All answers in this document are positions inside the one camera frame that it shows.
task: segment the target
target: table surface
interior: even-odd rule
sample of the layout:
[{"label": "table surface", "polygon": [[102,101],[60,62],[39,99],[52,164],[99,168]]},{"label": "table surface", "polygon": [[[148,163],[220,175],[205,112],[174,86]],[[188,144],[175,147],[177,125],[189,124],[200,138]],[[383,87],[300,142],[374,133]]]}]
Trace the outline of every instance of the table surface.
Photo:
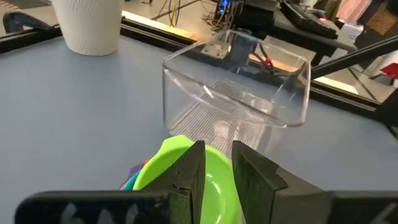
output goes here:
[{"label": "table surface", "polygon": [[[332,21],[326,21],[326,23],[331,26],[334,29],[339,30],[339,28],[337,28],[337,26],[332,22]],[[327,37],[322,37],[320,35],[316,35],[310,32],[306,32],[302,29],[298,29],[297,27],[295,27],[287,18],[286,16],[280,11],[280,10],[276,10],[275,11],[275,24],[276,27],[285,29],[285,30],[289,30],[290,32],[293,32],[294,34],[298,34],[304,38],[308,38],[308,39],[312,39],[312,40],[316,40],[318,42],[321,43],[325,43],[327,45],[336,47],[336,48],[341,48],[347,51],[353,51],[356,50],[356,46],[354,45],[352,40],[349,40],[349,38],[347,38],[347,36],[345,35],[339,35],[338,38],[336,40],[334,39],[330,39]]]},{"label": "table surface", "polygon": [[[0,55],[3,223],[35,192],[117,189],[157,152],[169,53],[121,37],[104,57],[62,38]],[[283,144],[266,156],[322,189],[398,189],[398,141],[378,122],[311,100],[303,126],[272,134]]]}]

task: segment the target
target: colorful objects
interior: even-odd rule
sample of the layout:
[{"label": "colorful objects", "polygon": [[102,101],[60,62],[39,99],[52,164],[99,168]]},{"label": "colorful objects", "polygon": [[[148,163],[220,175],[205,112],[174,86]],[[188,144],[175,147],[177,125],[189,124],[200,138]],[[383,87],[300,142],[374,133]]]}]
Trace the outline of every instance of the colorful objects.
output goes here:
[{"label": "colorful objects", "polygon": [[[193,141],[185,136],[166,139],[158,153],[142,168],[133,189],[140,190],[152,182],[192,144]],[[241,209],[235,189],[231,161],[211,146],[206,146],[206,179],[201,223],[241,223]]]},{"label": "colorful objects", "polygon": [[127,177],[127,180],[124,182],[124,184],[122,184],[122,186],[120,186],[120,190],[122,190],[122,189],[124,189],[125,187],[126,187],[126,184],[127,184],[127,182],[131,179],[131,177],[134,175],[134,174],[136,174],[137,172],[139,172],[143,167],[144,167],[144,164],[145,163],[143,163],[143,164],[138,164],[138,165],[135,165],[134,167],[132,167],[132,168],[130,168],[130,171],[129,171],[129,175],[128,175],[128,177]]},{"label": "colorful objects", "polygon": [[132,190],[140,172],[141,170],[136,172],[125,184],[122,185],[120,190]]}]

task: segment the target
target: white paper cup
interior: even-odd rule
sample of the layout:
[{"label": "white paper cup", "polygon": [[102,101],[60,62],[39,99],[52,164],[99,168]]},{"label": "white paper cup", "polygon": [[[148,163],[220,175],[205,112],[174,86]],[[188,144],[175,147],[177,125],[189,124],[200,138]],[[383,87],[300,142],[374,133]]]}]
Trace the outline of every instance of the white paper cup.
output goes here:
[{"label": "white paper cup", "polygon": [[65,42],[83,55],[118,49],[124,0],[52,0]]}]

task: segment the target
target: background table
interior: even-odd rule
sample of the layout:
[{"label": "background table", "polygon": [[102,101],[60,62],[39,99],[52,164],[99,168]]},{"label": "background table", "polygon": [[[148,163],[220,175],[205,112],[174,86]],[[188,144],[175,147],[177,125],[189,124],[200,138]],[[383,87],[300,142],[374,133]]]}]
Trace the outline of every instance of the background table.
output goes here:
[{"label": "background table", "polygon": [[[340,30],[332,21],[325,21],[325,23],[333,29]],[[316,52],[311,62],[312,66],[318,65],[323,56],[332,56],[337,48],[349,52],[357,49],[353,41],[345,35],[339,35],[337,39],[330,39],[298,29],[280,10],[275,11],[274,28],[270,35]]]},{"label": "background table", "polygon": [[[117,189],[169,137],[160,62],[127,37],[105,57],[62,38],[0,55],[0,220],[45,190]],[[306,123],[270,129],[266,155],[325,190],[397,190],[398,141],[380,123],[310,101]]]}]

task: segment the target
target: clear plastic container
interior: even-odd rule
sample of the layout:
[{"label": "clear plastic container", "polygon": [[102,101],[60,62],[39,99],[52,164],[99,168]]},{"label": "clear plastic container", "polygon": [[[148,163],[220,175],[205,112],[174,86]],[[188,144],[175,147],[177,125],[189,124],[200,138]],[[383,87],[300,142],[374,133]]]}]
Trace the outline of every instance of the clear plastic container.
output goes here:
[{"label": "clear plastic container", "polygon": [[243,32],[216,34],[168,56],[162,66],[170,134],[205,140],[229,158],[233,140],[263,151],[267,128],[305,121],[307,60]]}]

